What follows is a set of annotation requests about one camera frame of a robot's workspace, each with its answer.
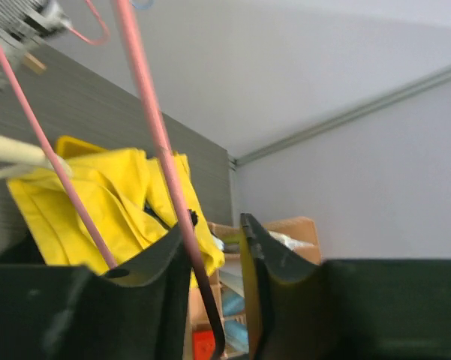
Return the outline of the pink wire hanger with newsprint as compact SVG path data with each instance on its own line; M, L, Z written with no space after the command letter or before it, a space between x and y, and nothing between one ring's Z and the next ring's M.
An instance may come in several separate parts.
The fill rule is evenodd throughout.
M104 22L103 17L95 7L93 1L85 0L83 3L90 13L87 20L90 20L92 24L76 27L71 22L67 25L67 29L71 34L89 45L100 46L105 44L110 38L110 30L107 24Z

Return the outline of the cream plastic hanger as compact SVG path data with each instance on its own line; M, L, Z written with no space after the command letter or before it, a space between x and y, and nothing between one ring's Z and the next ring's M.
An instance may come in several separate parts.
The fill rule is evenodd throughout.
M0 179L23 176L35 168L53 171L51 157L58 159L68 177L73 175L71 167L53 150L44 151L39 146L0 135Z

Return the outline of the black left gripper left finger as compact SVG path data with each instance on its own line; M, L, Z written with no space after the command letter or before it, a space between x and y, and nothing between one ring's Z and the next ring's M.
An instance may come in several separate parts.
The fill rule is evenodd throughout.
M190 276L178 227L101 276L28 235L0 254L0 359L180 359Z

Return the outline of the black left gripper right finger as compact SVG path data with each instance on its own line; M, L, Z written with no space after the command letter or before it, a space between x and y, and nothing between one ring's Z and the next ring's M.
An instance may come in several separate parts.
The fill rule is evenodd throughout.
M451 359L451 259L319 265L241 216L252 359Z

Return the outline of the newspaper print trousers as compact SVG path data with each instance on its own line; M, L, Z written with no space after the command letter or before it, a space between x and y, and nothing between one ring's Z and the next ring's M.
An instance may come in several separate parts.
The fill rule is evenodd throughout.
M13 70L27 53L71 25L57 1L0 0L0 45Z

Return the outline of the yellow garment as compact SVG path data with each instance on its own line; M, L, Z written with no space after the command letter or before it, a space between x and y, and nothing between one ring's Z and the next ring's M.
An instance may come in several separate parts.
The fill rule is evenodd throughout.
M143 150L89 154L68 164L72 185L118 264L176 225L159 160ZM7 185L47 265L86 264L100 275L108 270L54 172L37 169Z

